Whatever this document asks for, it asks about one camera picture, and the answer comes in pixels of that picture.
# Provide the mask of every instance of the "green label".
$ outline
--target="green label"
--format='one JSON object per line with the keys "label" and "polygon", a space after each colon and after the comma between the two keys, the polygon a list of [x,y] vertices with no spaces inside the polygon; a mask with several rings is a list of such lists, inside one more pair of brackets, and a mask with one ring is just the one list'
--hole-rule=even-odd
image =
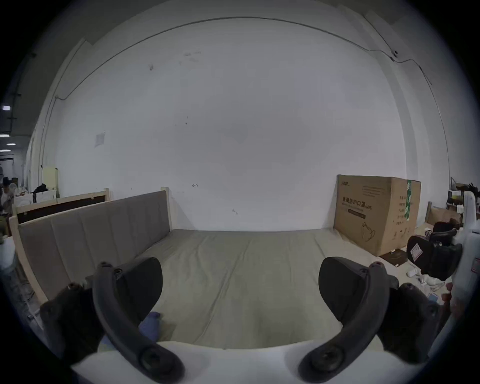
{"label": "green label", "polygon": [[405,214],[403,215],[407,221],[410,220],[410,200],[412,198],[412,180],[407,180],[407,201],[405,204]]}

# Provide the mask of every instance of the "upholstered headboard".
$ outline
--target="upholstered headboard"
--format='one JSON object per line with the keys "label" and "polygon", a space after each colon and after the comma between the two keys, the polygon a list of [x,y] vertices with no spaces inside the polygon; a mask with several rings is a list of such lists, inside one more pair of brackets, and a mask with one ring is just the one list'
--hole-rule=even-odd
{"label": "upholstered headboard", "polygon": [[133,259],[169,231],[168,188],[34,219],[18,224],[17,234],[12,230],[41,302],[73,281],[82,282],[102,261],[115,266]]}

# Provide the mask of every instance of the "cardboard box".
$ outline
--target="cardboard box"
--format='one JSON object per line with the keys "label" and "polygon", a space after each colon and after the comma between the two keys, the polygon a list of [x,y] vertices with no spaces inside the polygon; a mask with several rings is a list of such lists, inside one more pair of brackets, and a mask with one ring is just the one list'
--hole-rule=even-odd
{"label": "cardboard box", "polygon": [[338,175],[334,228],[374,256],[402,248],[415,233],[420,182]]}
{"label": "cardboard box", "polygon": [[456,207],[455,210],[450,209],[450,207],[449,209],[431,207],[428,211],[426,222],[432,225],[435,225],[437,221],[444,221],[448,223],[451,218],[455,219],[459,223],[462,222],[462,215],[456,212]]}

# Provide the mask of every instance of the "electrical wire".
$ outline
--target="electrical wire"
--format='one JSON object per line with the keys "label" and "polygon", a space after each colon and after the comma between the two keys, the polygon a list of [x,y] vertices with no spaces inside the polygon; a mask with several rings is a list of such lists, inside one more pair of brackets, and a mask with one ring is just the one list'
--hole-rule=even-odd
{"label": "electrical wire", "polygon": [[110,58],[108,58],[107,60],[105,60],[103,63],[101,63],[99,66],[97,66],[94,70],[92,70],[86,77],[84,77],[76,86],[74,89],[72,89],[70,91],[70,93],[68,93],[67,96],[65,97],[59,97],[59,96],[55,96],[55,98],[59,99],[59,100],[66,100],[70,97],[70,95],[86,80],[88,79],[92,74],[94,74],[98,69],[100,69],[103,65],[105,65],[106,63],[108,63],[110,60],[112,60],[113,58],[117,57],[119,54],[125,52],[126,50],[140,44],[140,43],[143,43],[144,41],[148,40],[148,39],[151,39],[155,36],[158,36],[158,35],[161,35],[163,33],[166,33],[166,32],[170,32],[170,31],[173,31],[175,29],[179,29],[179,28],[183,28],[183,27],[186,27],[186,26],[189,26],[189,25],[195,25],[195,24],[200,24],[200,23],[207,23],[207,22],[212,22],[212,21],[219,21],[219,20],[235,20],[235,19],[253,19],[253,20],[270,20],[270,21],[279,21],[279,22],[283,22],[283,23],[288,23],[288,24],[295,24],[295,25],[300,25],[300,26],[303,26],[303,27],[306,27],[306,28],[310,28],[310,29],[314,29],[316,31],[320,31],[320,32],[323,32],[323,33],[326,33],[328,35],[331,35],[331,36],[334,36],[334,37],[337,37],[343,41],[346,41],[347,43],[350,43],[354,46],[356,46],[357,48],[360,48],[361,50],[365,51],[365,52],[381,52],[383,53],[384,55],[386,55],[387,57],[390,58],[391,61],[394,61],[396,63],[403,63],[403,62],[406,62],[406,61],[413,61],[415,62],[417,65],[418,63],[413,60],[413,59],[407,59],[407,60],[404,60],[404,61],[397,61],[395,60],[392,55],[389,55],[388,53],[386,53],[385,51],[381,50],[381,49],[368,49],[368,48],[365,48],[363,46],[361,46],[360,44],[357,44],[355,43],[354,41],[352,40],[349,40],[343,36],[340,36],[340,35],[337,35],[336,33],[333,33],[333,32],[330,32],[330,31],[327,31],[326,29],[322,29],[322,28],[319,28],[319,27],[315,27],[315,26],[312,26],[312,25],[308,25],[308,24],[303,24],[303,23],[298,23],[298,22],[295,22],[295,21],[290,21],[290,20],[284,20],[284,19],[278,19],[278,18],[275,18],[275,17],[260,17],[260,16],[225,16],[225,17],[214,17],[214,18],[211,18],[211,19],[202,19],[202,20],[197,20],[197,21],[193,21],[193,22],[189,22],[189,23],[185,23],[185,24],[181,24],[181,25],[177,25],[175,27],[171,27],[171,28],[168,28],[168,29],[165,29],[163,31],[160,31],[160,32],[157,32],[157,33],[154,33],[150,36],[147,36],[133,44],[130,44],[128,47],[122,49],[121,51],[117,52],[115,55],[111,56]]}
{"label": "electrical wire", "polygon": [[[45,117],[45,122],[44,122],[44,125],[43,125],[43,131],[42,131],[42,140],[40,142],[40,144],[42,145],[42,142],[43,142],[43,136],[44,136],[44,132],[45,132],[45,136],[46,136],[46,130],[45,130],[45,126],[46,126],[46,123],[47,123],[47,118],[48,118],[48,124],[47,124],[47,129],[48,129],[48,125],[50,123],[50,117],[51,117],[51,114],[52,114],[52,111],[53,111],[53,107],[55,106],[55,102],[58,100],[62,100],[62,101],[65,101],[66,99],[68,99],[73,92],[75,92],[75,90],[83,84],[83,82],[88,79],[92,74],[94,74],[98,69],[100,69],[103,65],[105,65],[106,63],[108,63],[110,60],[112,60],[113,58],[117,57],[118,55],[120,55],[121,53],[127,51],[128,49],[140,44],[140,43],[143,43],[144,41],[148,40],[148,39],[151,39],[155,36],[158,36],[158,35],[161,35],[161,34],[164,34],[166,32],[170,32],[170,31],[173,31],[175,29],[179,29],[179,28],[183,28],[183,27],[186,27],[186,26],[189,26],[189,25],[195,25],[195,24],[200,24],[200,23],[207,23],[207,22],[212,22],[212,21],[220,21],[220,20],[235,20],[235,19],[250,19],[250,20],[269,20],[269,21],[278,21],[278,22],[283,22],[283,23],[288,23],[288,24],[294,24],[294,25],[300,25],[300,26],[303,26],[303,27],[306,27],[306,28],[310,28],[310,29],[313,29],[313,30],[316,30],[316,31],[319,31],[319,32],[323,32],[325,34],[328,34],[330,36],[334,36],[334,37],[337,37],[349,44],[352,44],[354,46],[356,46],[357,48],[365,51],[365,52],[380,52],[382,54],[384,54],[385,56],[387,56],[391,61],[395,62],[395,63],[398,63],[398,64],[402,64],[402,63],[405,63],[405,62],[408,62],[408,61],[411,61],[413,63],[415,63],[418,68],[420,69],[421,73],[423,74],[425,80],[427,81],[427,84],[430,88],[430,92],[432,93],[432,97],[435,101],[435,105],[437,106],[437,110],[438,110],[438,113],[439,113],[439,116],[440,116],[440,121],[442,122],[442,127],[443,127],[443,130],[444,130],[444,135],[445,135],[445,144],[446,144],[446,133],[445,133],[445,126],[444,126],[444,122],[443,122],[443,119],[442,119],[442,115],[440,113],[440,109],[438,108],[438,104],[437,104],[437,100],[435,99],[435,96],[433,94],[433,91],[432,91],[432,82],[430,81],[430,79],[427,77],[427,75],[425,74],[425,72],[423,71],[422,67],[414,60],[414,59],[406,59],[406,60],[395,60],[393,55],[392,54],[388,54],[387,52],[381,50],[381,49],[368,49],[368,48],[365,48],[363,46],[361,46],[360,44],[357,44],[355,43],[354,41],[352,40],[349,40],[341,35],[337,35],[336,33],[333,33],[333,32],[330,32],[330,31],[327,31],[325,29],[322,29],[322,28],[319,28],[319,27],[315,27],[315,26],[312,26],[312,25],[308,25],[308,24],[304,24],[304,23],[299,23],[299,22],[295,22],[295,21],[290,21],[290,20],[284,20],[284,19],[278,19],[278,18],[275,18],[275,17],[260,17],[260,16],[225,16],[225,17],[215,17],[215,18],[210,18],[210,19],[202,19],[202,20],[197,20],[197,21],[193,21],[193,22],[189,22],[189,23],[185,23],[185,24],[181,24],[181,25],[177,25],[175,27],[171,27],[171,28],[167,28],[163,31],[160,31],[160,32],[157,32],[157,33],[154,33],[150,36],[147,36],[133,44],[130,44],[128,47],[120,50],[119,52],[117,52],[115,55],[111,56],[110,58],[108,58],[107,60],[105,60],[104,62],[102,62],[100,65],[98,65],[95,69],[93,69],[86,77],[84,77],[68,94],[67,96],[65,97],[60,97],[58,95],[55,95],[51,100],[50,100],[50,104],[48,106],[48,109],[47,109],[47,116]],[[59,82],[57,83],[57,86],[55,87],[55,90],[54,90],[54,94],[56,93],[57,91],[57,88],[60,84],[60,81],[63,77],[63,75],[65,74],[65,71],[67,70],[68,66],[70,65],[70,63],[72,62],[73,58],[75,57],[76,53],[78,52],[78,50],[80,49],[80,47],[83,45],[83,43],[77,48],[77,50],[75,51],[75,53],[73,54],[72,58],[70,59],[70,61],[68,62],[67,64],[67,67],[65,68],[65,70],[63,71],[61,77],[60,77],[60,80]],[[53,106],[50,110],[50,116],[48,116],[48,110],[50,109],[50,105],[52,104],[52,100],[53,100]],[[448,159],[448,173],[450,175],[450,159],[448,157],[448,145],[447,145],[447,159]]]}
{"label": "electrical wire", "polygon": [[72,62],[73,58],[75,57],[75,55],[77,54],[77,52],[80,50],[80,48],[82,47],[82,45],[84,44],[86,40],[82,41],[82,43],[78,46],[77,50],[74,52],[74,54],[72,55],[72,57],[70,58],[69,62],[67,63],[67,66],[65,67],[65,69],[63,70],[61,76],[60,76],[60,79],[58,80],[57,82],[57,85],[55,87],[55,89],[53,90],[53,97],[50,99],[50,103],[48,104],[48,108],[47,108],[47,113],[45,115],[45,121],[43,122],[43,127],[42,127],[42,135],[40,136],[40,150],[42,151],[42,162],[38,162],[38,179],[40,179],[40,167],[43,165],[43,160],[44,160],[44,153],[45,153],[45,148],[44,148],[44,144],[45,144],[45,140],[47,139],[47,130],[48,130],[48,126],[50,124],[50,119],[52,117],[52,112],[53,112],[53,107],[55,106],[55,102],[57,101],[58,97],[55,95],[55,93],[57,92],[57,89],[61,83],[61,80],[63,79],[63,76],[65,74],[65,72],[67,71],[70,63]]}

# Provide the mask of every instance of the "beige mattress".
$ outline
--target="beige mattress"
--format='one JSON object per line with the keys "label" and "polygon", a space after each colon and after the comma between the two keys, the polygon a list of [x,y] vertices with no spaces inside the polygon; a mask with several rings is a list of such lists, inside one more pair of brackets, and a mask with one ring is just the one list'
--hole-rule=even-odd
{"label": "beige mattress", "polygon": [[[318,289],[320,265],[341,256],[363,265],[378,258],[334,229],[290,232],[174,230],[143,253],[156,257],[163,291],[161,341],[215,348],[265,348],[328,340],[341,324]],[[400,284],[416,278],[384,262]],[[371,348],[381,349],[378,338]]]}

